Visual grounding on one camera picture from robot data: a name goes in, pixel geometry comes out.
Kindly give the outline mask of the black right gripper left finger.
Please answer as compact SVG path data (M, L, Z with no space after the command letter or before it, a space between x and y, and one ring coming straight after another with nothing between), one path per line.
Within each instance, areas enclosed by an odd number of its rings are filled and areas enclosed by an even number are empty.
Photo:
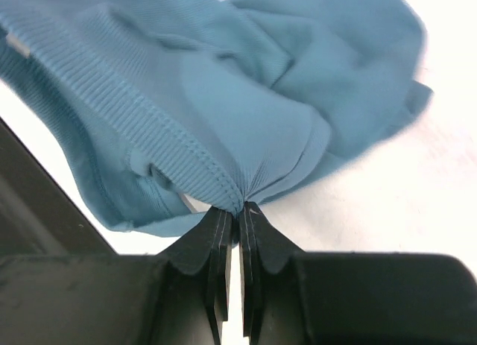
M210 209L156 256L6 256L3 344L219 344L233 217Z

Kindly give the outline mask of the teal tank top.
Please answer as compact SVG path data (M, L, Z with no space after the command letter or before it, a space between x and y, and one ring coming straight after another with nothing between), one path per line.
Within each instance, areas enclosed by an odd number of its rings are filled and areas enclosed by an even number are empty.
M106 227L178 236L183 195L236 214L412 123L403 0L1 0L1 78Z

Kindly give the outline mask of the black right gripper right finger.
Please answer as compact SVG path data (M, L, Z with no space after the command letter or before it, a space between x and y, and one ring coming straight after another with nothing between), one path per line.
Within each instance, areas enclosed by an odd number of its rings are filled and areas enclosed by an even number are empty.
M238 219L252 344L474 344L476 281L452 256L306 252L255 203Z

